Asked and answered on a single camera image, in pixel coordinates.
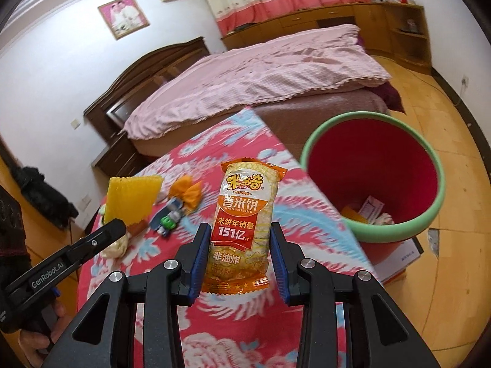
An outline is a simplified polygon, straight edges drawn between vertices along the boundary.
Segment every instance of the wooden headboard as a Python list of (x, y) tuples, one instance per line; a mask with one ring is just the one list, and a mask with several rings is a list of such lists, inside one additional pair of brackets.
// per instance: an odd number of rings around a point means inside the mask
[(202, 37), (168, 45), (142, 56), (112, 83), (83, 115), (112, 145), (127, 116), (161, 85), (172, 80), (201, 58), (210, 55)]

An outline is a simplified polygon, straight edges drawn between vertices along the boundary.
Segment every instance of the green bin rim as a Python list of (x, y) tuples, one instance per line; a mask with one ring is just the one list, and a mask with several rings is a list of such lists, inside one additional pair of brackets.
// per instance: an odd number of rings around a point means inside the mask
[(310, 135), (309, 139), (303, 147), (302, 155), (300, 157), (300, 165), (308, 173), (308, 159), (310, 153), (316, 144), (317, 140), (330, 128), (335, 125), (343, 123), (344, 121), (356, 120), (356, 119), (373, 119), (384, 121), (391, 125), (394, 125), (411, 135), (419, 145), (421, 145), (426, 153), (431, 158), (433, 165), (436, 169), (436, 175), (438, 180), (438, 188), (436, 192), (436, 197), (431, 206), (420, 216), (413, 218), (412, 220), (406, 221), (404, 223), (398, 223), (387, 226), (375, 226), (365, 223), (360, 223), (343, 217), (348, 227), (353, 231), (357, 240), (360, 242), (370, 242), (370, 243), (389, 243), (389, 242), (399, 242), (407, 240), (428, 228), (434, 221), (435, 217), (438, 215), (443, 200), (445, 198), (445, 174), (443, 172), (443, 166), (441, 164), (439, 156), (436, 154), (435, 150), (430, 146), (430, 144), (419, 135), (413, 128), (406, 125), (402, 121), (395, 119), (394, 117), (388, 116), (383, 113), (377, 112), (348, 112), (343, 113), (325, 121), (322, 123), (315, 131)]

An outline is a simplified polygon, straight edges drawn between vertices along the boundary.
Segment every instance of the black bag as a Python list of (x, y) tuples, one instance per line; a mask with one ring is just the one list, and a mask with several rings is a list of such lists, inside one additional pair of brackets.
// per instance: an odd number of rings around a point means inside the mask
[(44, 181), (44, 175), (35, 167), (20, 167), (0, 138), (0, 157), (19, 185), (22, 195), (46, 219), (61, 230), (68, 227), (70, 218), (79, 215), (75, 206), (60, 192)]

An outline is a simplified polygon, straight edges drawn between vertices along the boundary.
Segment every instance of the picture frame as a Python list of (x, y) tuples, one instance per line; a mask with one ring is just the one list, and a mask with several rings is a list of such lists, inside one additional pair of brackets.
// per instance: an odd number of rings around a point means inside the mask
[(136, 0), (113, 0), (98, 10), (116, 40), (150, 26)]

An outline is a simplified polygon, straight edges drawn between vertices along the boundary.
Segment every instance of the metal screw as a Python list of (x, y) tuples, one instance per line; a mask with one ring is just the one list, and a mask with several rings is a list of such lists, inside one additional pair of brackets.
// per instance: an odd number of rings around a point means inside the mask
[(173, 270), (175, 269), (177, 266), (179, 265), (178, 261), (177, 260), (167, 260), (165, 263), (164, 263), (164, 267), (167, 269), (167, 270)]
[(315, 261), (312, 259), (303, 259), (300, 264), (303, 268), (312, 268), (315, 265)]
[(369, 281), (372, 279), (372, 274), (368, 271), (362, 270), (358, 272), (358, 278), (362, 281)]
[(109, 275), (109, 280), (111, 282), (118, 282), (121, 281), (122, 277), (123, 277), (123, 273), (121, 271), (115, 271), (115, 272), (111, 272), (111, 274)]

